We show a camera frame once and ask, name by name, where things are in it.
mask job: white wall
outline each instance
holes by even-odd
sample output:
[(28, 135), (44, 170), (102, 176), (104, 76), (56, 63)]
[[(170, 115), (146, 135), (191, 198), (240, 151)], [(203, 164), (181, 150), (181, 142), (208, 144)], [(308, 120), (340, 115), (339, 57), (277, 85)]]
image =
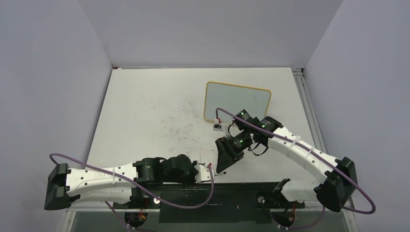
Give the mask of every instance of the white wall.
[(85, 160), (110, 73), (77, 1), (0, 1), (1, 231), (59, 230), (48, 154)]
[(361, 232), (410, 231), (409, 9), (407, 0), (344, 0), (305, 70), (329, 153), (355, 161), (378, 207), (356, 215)]
[(79, 0), (116, 66), (305, 67), (342, 0)]

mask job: white table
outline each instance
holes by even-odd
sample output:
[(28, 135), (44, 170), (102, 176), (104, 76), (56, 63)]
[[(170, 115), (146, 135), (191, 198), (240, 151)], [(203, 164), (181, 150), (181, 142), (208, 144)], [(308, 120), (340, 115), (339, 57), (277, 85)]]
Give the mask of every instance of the white table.
[[(313, 145), (307, 118), (290, 68), (113, 70), (95, 131), (88, 164), (112, 167), (147, 157), (185, 154), (216, 166), (215, 140), (221, 132), (203, 118), (205, 86), (217, 81), (272, 91), (268, 116)], [(268, 150), (250, 152), (217, 182), (272, 182), (313, 177)]]

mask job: yellow border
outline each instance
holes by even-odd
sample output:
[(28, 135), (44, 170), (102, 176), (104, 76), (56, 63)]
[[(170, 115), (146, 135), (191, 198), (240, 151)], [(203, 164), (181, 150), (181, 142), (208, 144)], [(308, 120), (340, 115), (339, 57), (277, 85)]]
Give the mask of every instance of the yellow border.
[(269, 101), (268, 101), (268, 105), (266, 107), (266, 111), (265, 111), (265, 116), (268, 113), (268, 109), (269, 109), (269, 104), (270, 104), (270, 98), (272, 97), (272, 92), (268, 89), (264, 89), (264, 88), (255, 88), (255, 87), (249, 87), (249, 86), (241, 86), (241, 85), (234, 85), (234, 84), (228, 84), (228, 83), (222, 83), (222, 82), (216, 82), (216, 81), (208, 81), (208, 83), (206, 84), (206, 89), (205, 89), (205, 102), (204, 102), (204, 120), (208, 121), (208, 122), (213, 122), (213, 120), (208, 120), (205, 118), (205, 107), (206, 107), (206, 96), (207, 96), (207, 92), (208, 92), (208, 84), (209, 83), (214, 83), (214, 84), (220, 84), (220, 85), (226, 85), (226, 86), (235, 86), (235, 87), (241, 87), (241, 88), (252, 88), (252, 89), (257, 89), (257, 90), (262, 90), (262, 91), (268, 91), (269, 94)]

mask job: gray wall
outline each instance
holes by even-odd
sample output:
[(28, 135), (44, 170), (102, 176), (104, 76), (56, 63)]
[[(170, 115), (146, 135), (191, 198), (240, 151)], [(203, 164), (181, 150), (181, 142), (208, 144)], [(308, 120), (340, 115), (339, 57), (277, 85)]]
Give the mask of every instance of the gray wall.
[(85, 160), (110, 73), (77, 1), (0, 1), (1, 231), (59, 231), (48, 154)]
[(79, 0), (116, 66), (305, 67), (342, 0)]
[(305, 70), (329, 153), (355, 161), (378, 207), (356, 215), (361, 232), (410, 231), (409, 9), (407, 0), (344, 0)]

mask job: white tabletop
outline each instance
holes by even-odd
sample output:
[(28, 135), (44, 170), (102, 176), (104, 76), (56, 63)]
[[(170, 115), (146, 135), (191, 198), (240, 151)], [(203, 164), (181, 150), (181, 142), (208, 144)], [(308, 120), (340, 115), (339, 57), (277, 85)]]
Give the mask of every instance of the white tabletop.
[[(213, 131), (212, 123), (203, 118), (208, 81), (271, 90), (267, 115), (313, 145), (290, 68), (113, 70), (88, 164), (112, 167), (147, 157), (185, 154), (216, 167), (215, 140), (223, 134)], [(245, 152), (226, 171), (217, 182), (313, 179), (272, 149), (260, 157)]]

